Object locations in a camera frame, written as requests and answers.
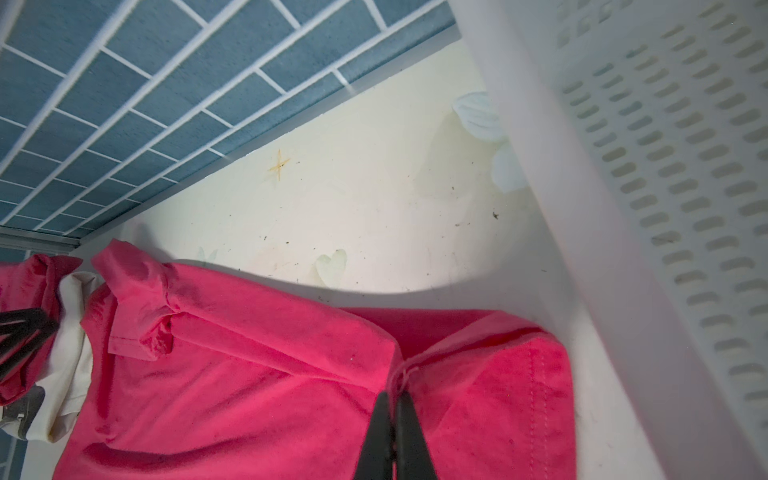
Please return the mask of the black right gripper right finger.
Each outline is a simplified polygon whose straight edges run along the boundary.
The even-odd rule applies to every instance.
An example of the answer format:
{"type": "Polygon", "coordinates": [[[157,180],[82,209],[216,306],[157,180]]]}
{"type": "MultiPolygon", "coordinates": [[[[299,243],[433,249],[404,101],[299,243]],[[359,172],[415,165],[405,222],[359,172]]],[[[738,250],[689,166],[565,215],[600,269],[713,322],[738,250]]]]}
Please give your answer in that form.
{"type": "Polygon", "coordinates": [[[395,407],[395,470],[398,480],[437,480],[415,405],[408,392],[395,407]]]}

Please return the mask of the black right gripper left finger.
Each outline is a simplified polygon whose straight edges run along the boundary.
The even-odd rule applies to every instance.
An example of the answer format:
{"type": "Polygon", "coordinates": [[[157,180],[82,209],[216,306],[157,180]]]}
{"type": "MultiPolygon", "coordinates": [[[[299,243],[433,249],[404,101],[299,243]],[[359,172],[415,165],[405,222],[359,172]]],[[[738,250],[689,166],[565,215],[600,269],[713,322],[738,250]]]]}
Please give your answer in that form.
{"type": "Polygon", "coordinates": [[[354,480],[392,480],[394,465],[394,427],[390,400],[386,392],[377,396],[358,457],[354,480]]]}

